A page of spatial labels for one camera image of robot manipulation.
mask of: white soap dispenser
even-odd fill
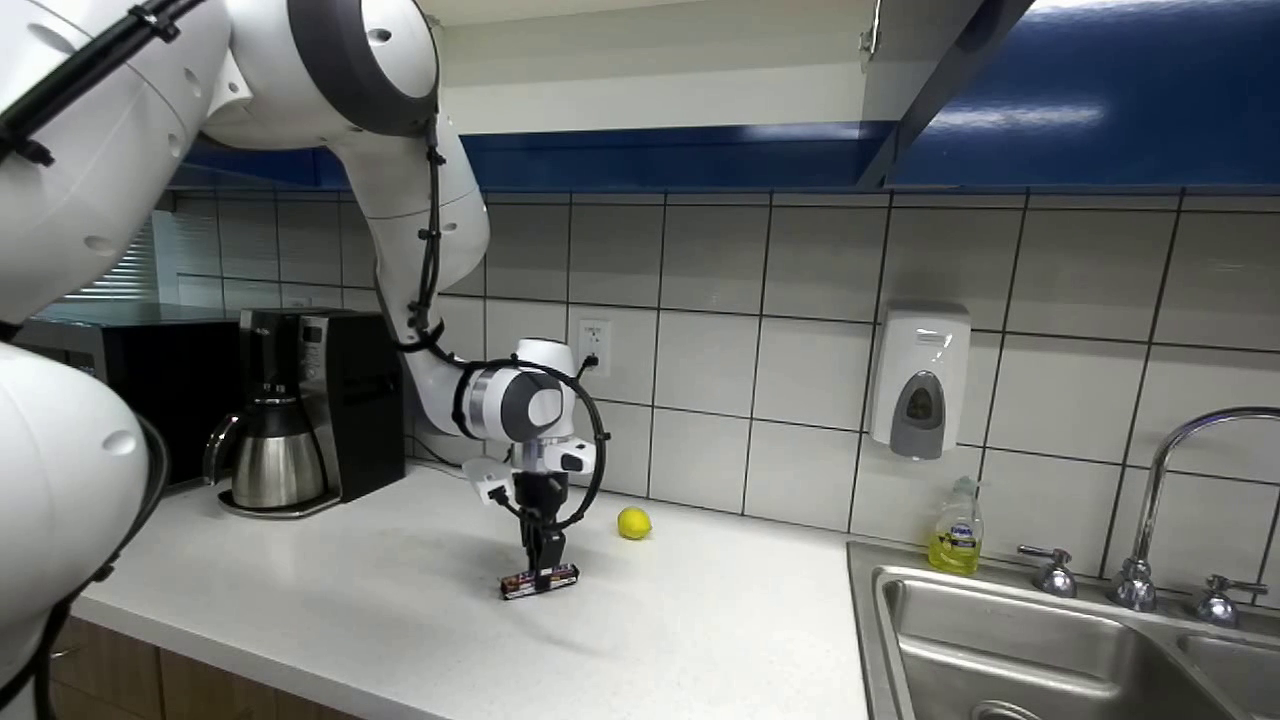
[[[920,461],[958,443],[969,342],[964,308],[888,308],[872,398],[877,443]]]

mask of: yellow ball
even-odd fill
[[[642,508],[620,508],[620,513],[617,513],[617,532],[620,532],[622,540],[642,540],[642,537],[650,532],[650,519],[649,519]]]

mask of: coffee maker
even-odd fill
[[[312,515],[404,476],[404,382],[369,314],[242,314],[242,409],[209,441],[204,476],[246,515]]]

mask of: lower cabinet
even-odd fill
[[[56,639],[49,695],[56,720],[345,720],[85,622]]]

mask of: upper cabinet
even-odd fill
[[[858,187],[978,5],[420,0],[483,193]],[[315,153],[209,173],[338,187]]]
[[[1280,0],[1034,0],[894,187],[1280,187]]]

